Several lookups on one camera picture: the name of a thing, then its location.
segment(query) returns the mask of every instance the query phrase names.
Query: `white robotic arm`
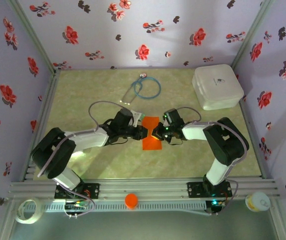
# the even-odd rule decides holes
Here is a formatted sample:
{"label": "white robotic arm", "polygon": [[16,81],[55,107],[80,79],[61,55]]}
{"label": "white robotic arm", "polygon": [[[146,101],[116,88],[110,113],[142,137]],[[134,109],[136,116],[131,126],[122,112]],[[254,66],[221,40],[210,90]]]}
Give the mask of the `white robotic arm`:
{"label": "white robotic arm", "polygon": [[122,108],[115,118],[108,119],[97,128],[81,132],[63,132],[53,128],[33,149],[30,158],[45,174],[64,187],[81,192],[82,180],[67,163],[74,152],[92,147],[112,145],[119,138],[141,140],[147,129],[137,125],[141,113]]}
{"label": "white robotic arm", "polygon": [[235,125],[224,117],[218,121],[184,123],[176,109],[164,112],[164,123],[159,123],[152,136],[171,142],[172,137],[208,141],[215,159],[204,176],[204,189],[210,193],[226,179],[232,168],[247,154],[249,144]]}

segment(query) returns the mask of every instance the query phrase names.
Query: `floral wallpaper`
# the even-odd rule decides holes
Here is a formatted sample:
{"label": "floral wallpaper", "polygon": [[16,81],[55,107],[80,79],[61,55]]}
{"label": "floral wallpaper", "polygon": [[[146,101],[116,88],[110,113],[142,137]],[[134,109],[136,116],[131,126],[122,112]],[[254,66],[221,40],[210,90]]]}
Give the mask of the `floral wallpaper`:
{"label": "floral wallpaper", "polygon": [[235,72],[262,165],[277,180],[286,211],[286,0],[272,5]]}
{"label": "floral wallpaper", "polygon": [[18,2],[54,68],[116,69],[231,64],[262,1]]}
{"label": "floral wallpaper", "polygon": [[[39,12],[45,10],[44,6],[38,8]],[[0,0],[0,221],[10,183],[21,180],[49,78],[31,39]]]}

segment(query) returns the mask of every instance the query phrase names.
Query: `roll of tape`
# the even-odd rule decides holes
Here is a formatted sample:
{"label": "roll of tape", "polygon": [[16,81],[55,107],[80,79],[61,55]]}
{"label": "roll of tape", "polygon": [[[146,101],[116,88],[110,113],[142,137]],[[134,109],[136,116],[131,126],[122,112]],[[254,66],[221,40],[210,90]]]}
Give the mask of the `roll of tape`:
{"label": "roll of tape", "polygon": [[[25,211],[27,205],[29,205],[31,202],[34,202],[34,204],[35,204],[35,212],[30,218],[26,219],[24,216],[24,211]],[[40,200],[33,197],[31,199],[25,200],[24,202],[22,202],[20,204],[20,206],[18,207],[17,212],[16,212],[15,220],[17,222],[19,222],[20,224],[21,223],[22,224],[32,224],[41,218],[41,216],[43,215],[43,212],[44,212],[43,204],[40,202]]]}

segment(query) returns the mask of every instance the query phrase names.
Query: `white box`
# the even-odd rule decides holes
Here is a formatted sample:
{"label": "white box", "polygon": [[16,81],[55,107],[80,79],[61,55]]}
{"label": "white box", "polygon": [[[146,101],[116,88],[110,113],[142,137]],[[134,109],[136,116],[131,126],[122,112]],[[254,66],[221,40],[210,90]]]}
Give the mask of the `white box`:
{"label": "white box", "polygon": [[235,107],[244,96],[234,71],[227,64],[197,68],[192,83],[204,110]]}

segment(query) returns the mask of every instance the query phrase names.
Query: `orange bottle cap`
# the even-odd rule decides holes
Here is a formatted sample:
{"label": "orange bottle cap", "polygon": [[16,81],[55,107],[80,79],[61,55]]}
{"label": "orange bottle cap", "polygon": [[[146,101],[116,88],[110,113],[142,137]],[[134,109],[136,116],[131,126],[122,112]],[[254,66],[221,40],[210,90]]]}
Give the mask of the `orange bottle cap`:
{"label": "orange bottle cap", "polygon": [[138,204],[138,197],[133,194],[133,193],[130,193],[126,196],[125,198],[125,205],[129,208],[129,209],[134,209],[136,208]]}

